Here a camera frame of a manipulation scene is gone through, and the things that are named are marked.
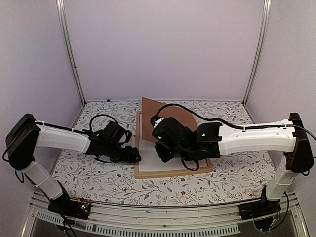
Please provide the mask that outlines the left aluminium post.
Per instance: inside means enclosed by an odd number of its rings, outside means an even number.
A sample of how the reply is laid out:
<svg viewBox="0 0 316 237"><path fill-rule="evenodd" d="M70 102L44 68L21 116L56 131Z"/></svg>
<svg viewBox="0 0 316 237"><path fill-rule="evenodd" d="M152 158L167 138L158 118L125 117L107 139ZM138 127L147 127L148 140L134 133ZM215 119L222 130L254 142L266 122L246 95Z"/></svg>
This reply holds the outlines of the left aluminium post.
<svg viewBox="0 0 316 237"><path fill-rule="evenodd" d="M69 34L69 29L68 29L68 24L67 24L67 16L66 16L66 11L65 11L64 1L56 0L56 5L57 5L57 12L58 12L59 22L61 26L62 36L63 36L65 49L66 49L68 61L70 64L74 84L75 84L80 102L84 106L86 105L87 101L83 92L81 81L79 79L78 67L75 61L74 52L71 45L71 39L70 39L70 34Z"/></svg>

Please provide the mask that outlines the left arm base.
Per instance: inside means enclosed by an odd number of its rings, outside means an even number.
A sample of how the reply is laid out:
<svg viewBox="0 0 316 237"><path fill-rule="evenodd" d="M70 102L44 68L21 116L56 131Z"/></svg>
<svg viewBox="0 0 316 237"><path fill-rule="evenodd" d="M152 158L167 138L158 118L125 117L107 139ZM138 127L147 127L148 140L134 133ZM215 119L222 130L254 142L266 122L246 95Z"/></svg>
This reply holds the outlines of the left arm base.
<svg viewBox="0 0 316 237"><path fill-rule="evenodd" d="M71 200L67 197L59 197L56 200L49 200L48 210L64 217L87 220L90 215L91 203L83 198Z"/></svg>

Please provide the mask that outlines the right aluminium post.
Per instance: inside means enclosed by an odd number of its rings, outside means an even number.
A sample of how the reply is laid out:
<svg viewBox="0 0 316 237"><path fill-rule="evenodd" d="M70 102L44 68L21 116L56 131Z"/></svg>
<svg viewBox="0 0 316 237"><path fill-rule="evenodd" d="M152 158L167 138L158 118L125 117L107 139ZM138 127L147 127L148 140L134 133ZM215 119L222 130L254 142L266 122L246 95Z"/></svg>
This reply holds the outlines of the right aluminium post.
<svg viewBox="0 0 316 237"><path fill-rule="evenodd" d="M250 101L251 92L253 89L253 86L255 84L256 75L259 69L259 64L261 60L261 55L264 47L265 37L267 34L268 24L269 24L269 18L270 18L270 11L271 11L271 0L264 0L263 2L263 9L262 9L262 17L260 22L260 28L259 28L259 35L257 40L257 46L254 54L254 59L248 79L248 83L246 86L246 91L243 97L242 103L247 106L247 104Z"/></svg>

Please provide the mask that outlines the floral tablecloth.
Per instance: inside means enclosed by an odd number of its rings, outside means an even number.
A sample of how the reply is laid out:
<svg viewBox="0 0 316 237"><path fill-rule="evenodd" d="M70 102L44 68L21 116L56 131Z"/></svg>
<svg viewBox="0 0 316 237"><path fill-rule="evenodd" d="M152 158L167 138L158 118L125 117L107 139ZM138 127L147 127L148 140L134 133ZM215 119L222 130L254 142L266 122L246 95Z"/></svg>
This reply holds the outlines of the floral tablecloth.
<svg viewBox="0 0 316 237"><path fill-rule="evenodd" d="M235 124L252 120L240 102L164 101L182 104L206 118L222 118ZM88 102L75 129L89 129L97 114L114 117L133 132L141 100ZM223 204L259 198L262 186L275 173L267 152L244 152L211 159L214 172L189 176L135 179L133 165L109 164L70 150L63 150L53 170L71 197L91 201L145 206L195 206Z"/></svg>

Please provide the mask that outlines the aluminium post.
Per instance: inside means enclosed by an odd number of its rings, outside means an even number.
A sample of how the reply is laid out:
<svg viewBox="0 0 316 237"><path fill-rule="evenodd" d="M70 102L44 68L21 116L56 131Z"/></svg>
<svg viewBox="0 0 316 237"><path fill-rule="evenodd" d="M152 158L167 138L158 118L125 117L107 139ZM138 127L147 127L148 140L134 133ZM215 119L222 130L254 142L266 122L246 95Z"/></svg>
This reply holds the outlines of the aluminium post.
<svg viewBox="0 0 316 237"><path fill-rule="evenodd" d="M253 86L255 84L256 75L259 69L259 64L261 60L261 55L264 47L265 37L267 34L268 24L269 24L269 18L270 18L270 11L271 11L271 0L264 0L263 2L263 9L262 9L262 17L260 22L260 28L259 28L259 35L257 40L257 46L254 54L254 59L248 79L248 83L246 86L246 91L243 97L242 103L247 106L247 104L250 101L251 92L253 89Z"/></svg>
<svg viewBox="0 0 316 237"><path fill-rule="evenodd" d="M57 5L57 12L58 12L59 22L61 26L62 36L63 36L65 49L66 49L68 61L70 64L74 84L75 84L80 102L84 106L86 105L87 101L83 92L81 81L79 79L78 67L75 61L74 52L71 45L71 39L70 39L70 34L69 34L69 29L68 29L68 24L67 24L67 16L66 16L66 11L65 11L64 1L56 0L56 5Z"/></svg>

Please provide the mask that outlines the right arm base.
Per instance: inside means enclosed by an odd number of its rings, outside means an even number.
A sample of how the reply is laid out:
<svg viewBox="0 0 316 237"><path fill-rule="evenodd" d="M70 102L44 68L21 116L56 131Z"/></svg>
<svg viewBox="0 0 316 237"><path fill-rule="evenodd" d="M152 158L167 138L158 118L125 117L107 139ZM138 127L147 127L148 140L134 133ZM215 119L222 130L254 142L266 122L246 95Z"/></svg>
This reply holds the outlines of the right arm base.
<svg viewBox="0 0 316 237"><path fill-rule="evenodd" d="M277 220L279 219L279 212L281 211L280 200L268 201L261 199L259 201L241 204L238 206L239 215L242 220L254 220L254 226L257 230L262 232L270 231Z"/></svg>

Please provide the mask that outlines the front aluminium rail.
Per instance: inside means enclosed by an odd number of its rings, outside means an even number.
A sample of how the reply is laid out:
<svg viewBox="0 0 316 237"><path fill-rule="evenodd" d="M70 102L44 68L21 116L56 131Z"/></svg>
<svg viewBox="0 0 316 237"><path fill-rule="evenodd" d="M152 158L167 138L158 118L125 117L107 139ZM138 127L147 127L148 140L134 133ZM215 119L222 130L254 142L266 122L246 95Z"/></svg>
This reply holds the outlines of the front aluminium rail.
<svg viewBox="0 0 316 237"><path fill-rule="evenodd" d="M73 226L48 211L48 202L34 192L21 235L24 237L309 237L302 210L293 192L281 199L281 211L271 231L272 215L243 220L239 204L145 207L93 202L86 220Z"/></svg>

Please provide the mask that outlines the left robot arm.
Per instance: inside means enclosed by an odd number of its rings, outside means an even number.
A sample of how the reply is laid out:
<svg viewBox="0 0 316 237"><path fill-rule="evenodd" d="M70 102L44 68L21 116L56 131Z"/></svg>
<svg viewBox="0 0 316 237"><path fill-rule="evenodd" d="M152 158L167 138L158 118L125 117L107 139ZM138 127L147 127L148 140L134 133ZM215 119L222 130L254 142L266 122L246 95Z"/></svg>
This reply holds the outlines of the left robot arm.
<svg viewBox="0 0 316 237"><path fill-rule="evenodd" d="M32 114L25 114L7 135L2 159L41 189L62 214L70 214L74 207L67 192L36 162L34 150L57 148L92 155L96 160L106 156L109 163L135 164L141 161L141 156L136 147L127 145L131 137L132 132L114 118L101 130L93 131L90 127L79 131L38 121Z"/></svg>

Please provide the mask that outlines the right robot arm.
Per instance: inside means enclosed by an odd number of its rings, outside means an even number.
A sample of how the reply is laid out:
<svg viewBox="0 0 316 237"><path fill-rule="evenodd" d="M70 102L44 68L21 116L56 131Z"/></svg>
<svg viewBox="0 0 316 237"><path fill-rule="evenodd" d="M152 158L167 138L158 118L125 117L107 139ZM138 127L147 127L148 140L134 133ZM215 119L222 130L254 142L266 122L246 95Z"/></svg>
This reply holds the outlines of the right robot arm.
<svg viewBox="0 0 316 237"><path fill-rule="evenodd" d="M235 125L221 118L197 117L205 122L195 131L173 117L163 118L160 113L166 104L152 116L152 136L155 150L163 162L179 158L182 163L219 158L239 152L279 151L283 158L272 180L262 189L261 200L255 205L259 215L274 208L298 174L308 174L315 163L309 138L316 137L304 128L298 113L288 119L272 123Z"/></svg>

